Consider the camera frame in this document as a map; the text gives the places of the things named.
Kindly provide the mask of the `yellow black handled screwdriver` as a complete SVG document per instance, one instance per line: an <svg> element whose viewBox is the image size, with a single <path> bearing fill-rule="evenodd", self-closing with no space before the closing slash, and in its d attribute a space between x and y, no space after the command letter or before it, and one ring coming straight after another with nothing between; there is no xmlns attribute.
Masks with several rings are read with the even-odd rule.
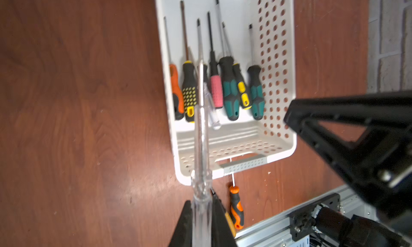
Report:
<svg viewBox="0 0 412 247"><path fill-rule="evenodd" d="M219 198L219 196L217 195L217 193L214 191L213 187L211 187L210 191L211 191L211 194L212 194L213 198L219 202L219 207L220 207L220 208L222 209L222 211L224 212L224 215L225 215L225 218L226 218L226 222L227 222L227 224L228 224L228 226L229 226L229 229L230 229L230 231L231 231L231 233L232 233L233 238L235 238L235 237L236 237L236 229L235 229L235 226L234 226L234 224L233 224L233 222L232 222L232 219L231 219L229 213L227 212L227 210L226 210L225 207L223 206L221 199Z"/></svg>

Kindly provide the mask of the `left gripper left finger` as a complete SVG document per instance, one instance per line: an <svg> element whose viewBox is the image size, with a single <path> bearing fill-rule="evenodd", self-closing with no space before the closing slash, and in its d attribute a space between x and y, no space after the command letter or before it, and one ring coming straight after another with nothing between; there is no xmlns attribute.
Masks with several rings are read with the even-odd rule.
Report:
<svg viewBox="0 0 412 247"><path fill-rule="evenodd" d="M183 206L169 247L191 247L193 230L192 203L187 200Z"/></svg>

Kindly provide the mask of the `orange black stubby screwdriver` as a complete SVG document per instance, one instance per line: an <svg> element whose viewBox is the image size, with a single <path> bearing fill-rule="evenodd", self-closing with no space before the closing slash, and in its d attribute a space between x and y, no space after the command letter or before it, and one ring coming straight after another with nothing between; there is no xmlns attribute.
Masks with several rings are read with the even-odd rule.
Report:
<svg viewBox="0 0 412 247"><path fill-rule="evenodd" d="M232 174L232 185L229 187L230 191L230 216L236 230L241 230L244 227L245 216L244 209L240 200L240 189L235 184L235 174Z"/></svg>

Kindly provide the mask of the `clear handled screwdriver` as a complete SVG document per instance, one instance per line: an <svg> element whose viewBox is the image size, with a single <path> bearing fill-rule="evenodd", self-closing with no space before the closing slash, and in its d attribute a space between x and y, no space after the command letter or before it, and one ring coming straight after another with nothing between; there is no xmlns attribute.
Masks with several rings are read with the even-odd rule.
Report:
<svg viewBox="0 0 412 247"><path fill-rule="evenodd" d="M197 62L197 68L195 70L195 74L196 74L196 77L198 79L199 79L199 75L198 75L199 74L199 69L200 69L200 66ZM205 88L205 89L203 88L203 95L204 95L205 106L208 108L209 126L213 130L217 131L221 128L221 123L220 123L220 120L219 120L219 117L218 117L218 114L217 114L217 111L216 111L216 108L215 108L215 105L214 105L214 101L212 99L212 94L211 94L211 91L209 89L209 83L208 83L207 88Z"/></svg>

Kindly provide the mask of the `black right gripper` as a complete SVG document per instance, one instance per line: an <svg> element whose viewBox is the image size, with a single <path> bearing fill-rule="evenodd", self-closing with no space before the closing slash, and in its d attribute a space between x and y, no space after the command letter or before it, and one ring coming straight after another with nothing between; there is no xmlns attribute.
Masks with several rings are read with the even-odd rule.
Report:
<svg viewBox="0 0 412 247"><path fill-rule="evenodd" d="M365 128L346 141L322 122ZM383 221L412 218L412 93L296 99L284 122L368 204Z"/></svg>

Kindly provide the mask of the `black yellow dotted screwdriver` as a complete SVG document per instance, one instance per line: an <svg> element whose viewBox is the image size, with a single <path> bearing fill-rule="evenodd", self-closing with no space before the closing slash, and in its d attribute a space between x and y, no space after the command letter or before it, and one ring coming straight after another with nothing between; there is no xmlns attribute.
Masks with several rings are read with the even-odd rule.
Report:
<svg viewBox="0 0 412 247"><path fill-rule="evenodd" d="M197 86L196 79L194 77L195 67L193 62L189 58L188 40L187 40L187 30L186 30L186 18L185 18L185 3L183 0L180 1L181 17L182 17L182 28L183 28L183 42L185 46L186 61L184 62L183 68L183 84L182 84L182 94L183 94L183 105L185 118L189 123L194 122L195 118L195 105L197 104Z"/></svg>

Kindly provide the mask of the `black yellow small screwdriver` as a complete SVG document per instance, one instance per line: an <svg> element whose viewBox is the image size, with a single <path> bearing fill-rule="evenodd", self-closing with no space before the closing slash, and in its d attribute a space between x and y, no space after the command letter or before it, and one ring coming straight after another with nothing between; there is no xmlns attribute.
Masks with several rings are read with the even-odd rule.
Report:
<svg viewBox="0 0 412 247"><path fill-rule="evenodd" d="M201 21L198 18L196 20L196 26L197 26L197 38L198 38L198 64L201 66L201 72L202 72L202 83L203 83L203 88L208 87L207 83L207 64L205 63L204 60L204 50L203 50L203 38L202 38L202 30L201 30Z"/></svg>

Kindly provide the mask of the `pink handled screwdriver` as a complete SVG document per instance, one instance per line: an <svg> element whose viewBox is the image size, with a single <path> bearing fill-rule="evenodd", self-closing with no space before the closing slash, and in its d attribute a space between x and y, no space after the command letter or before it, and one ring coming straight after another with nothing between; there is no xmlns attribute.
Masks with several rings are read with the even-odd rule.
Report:
<svg viewBox="0 0 412 247"><path fill-rule="evenodd" d="M210 83L211 83L211 93L212 99L214 101L215 108L223 108L223 88L221 77L218 73L218 63L215 56L213 38L212 38L212 28L211 28L211 17L210 12L207 13L208 17L208 30L210 39Z"/></svg>

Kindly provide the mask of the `clear thin tester screwdriver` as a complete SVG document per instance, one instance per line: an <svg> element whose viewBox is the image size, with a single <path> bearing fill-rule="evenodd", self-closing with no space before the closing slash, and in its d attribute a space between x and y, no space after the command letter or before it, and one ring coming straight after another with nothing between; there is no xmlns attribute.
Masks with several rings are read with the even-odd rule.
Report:
<svg viewBox="0 0 412 247"><path fill-rule="evenodd" d="M198 64L198 97L195 106L195 152L192 187L192 246L210 247L212 245L212 197L211 170L209 168L208 115L204 103L204 60Z"/></svg>

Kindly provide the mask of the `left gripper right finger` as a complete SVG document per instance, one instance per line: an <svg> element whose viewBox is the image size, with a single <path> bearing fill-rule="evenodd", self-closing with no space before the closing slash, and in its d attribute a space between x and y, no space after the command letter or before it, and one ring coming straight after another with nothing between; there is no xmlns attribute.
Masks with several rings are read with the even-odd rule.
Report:
<svg viewBox="0 0 412 247"><path fill-rule="evenodd" d="M212 226L211 226L211 246L212 247L236 247L233 232L234 227L228 223L231 218L221 200L216 193L212 193Z"/></svg>

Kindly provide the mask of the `green screwdriver end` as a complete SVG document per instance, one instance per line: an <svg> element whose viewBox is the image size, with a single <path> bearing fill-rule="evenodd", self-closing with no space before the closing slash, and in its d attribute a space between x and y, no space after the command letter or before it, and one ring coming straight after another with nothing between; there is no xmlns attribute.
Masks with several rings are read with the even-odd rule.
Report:
<svg viewBox="0 0 412 247"><path fill-rule="evenodd" d="M216 1L216 10L218 18L218 28L222 46L222 58L219 60L221 69L221 79L223 85L223 101L227 117L230 121L236 121L239 118L239 92L236 88L236 81L233 73L233 58L230 57L225 49L222 15L220 9L220 0Z"/></svg>
<svg viewBox="0 0 412 247"><path fill-rule="evenodd" d="M255 120L261 120L264 117L265 100L263 96L263 88L260 81L261 67L255 61L254 55L254 39L253 25L248 26L251 43L251 65L247 72L250 77L250 91L252 99L252 115Z"/></svg>

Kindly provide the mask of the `white perforated plastic bin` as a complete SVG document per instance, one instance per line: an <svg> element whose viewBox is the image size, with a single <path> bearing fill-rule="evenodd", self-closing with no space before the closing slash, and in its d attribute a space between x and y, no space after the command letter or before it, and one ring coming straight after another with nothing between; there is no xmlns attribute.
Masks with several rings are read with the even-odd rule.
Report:
<svg viewBox="0 0 412 247"><path fill-rule="evenodd" d="M198 57L202 37L205 62L232 54L249 82L247 69L261 67L264 116L240 110L237 120L224 109L216 114L221 127L209 130L209 160L213 178L252 169L291 156L296 134L283 119L296 97L294 0L155 0L164 74L169 132L178 181L191 184L195 160L195 125L174 117L169 65L183 83L185 47Z"/></svg>

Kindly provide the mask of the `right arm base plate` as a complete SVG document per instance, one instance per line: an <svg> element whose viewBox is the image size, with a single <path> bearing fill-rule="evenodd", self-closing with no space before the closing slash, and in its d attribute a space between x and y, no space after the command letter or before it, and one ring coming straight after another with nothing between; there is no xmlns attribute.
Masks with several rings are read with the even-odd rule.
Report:
<svg viewBox="0 0 412 247"><path fill-rule="evenodd" d="M327 207L333 211L338 211L340 207L340 195L332 193L321 199L311 201L302 207L292 211L288 218L290 220L290 234L294 242L314 233L315 218L320 209Z"/></svg>

